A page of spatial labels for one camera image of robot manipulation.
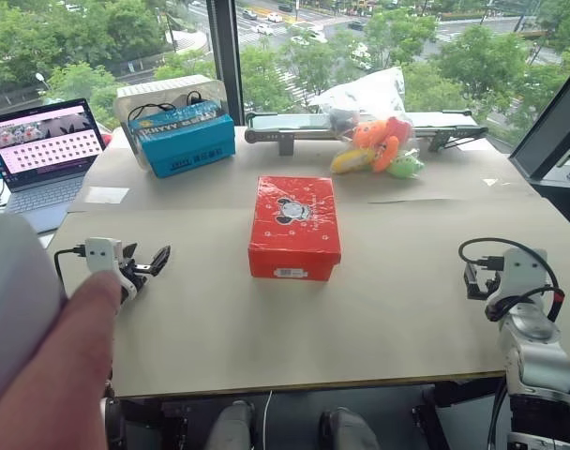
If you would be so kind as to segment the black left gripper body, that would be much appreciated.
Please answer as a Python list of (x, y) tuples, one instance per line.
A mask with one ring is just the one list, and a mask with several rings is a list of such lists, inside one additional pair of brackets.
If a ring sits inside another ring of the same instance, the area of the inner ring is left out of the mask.
[(137, 264), (133, 258), (123, 258), (118, 264), (120, 271), (121, 295), (136, 296), (147, 282), (149, 264)]

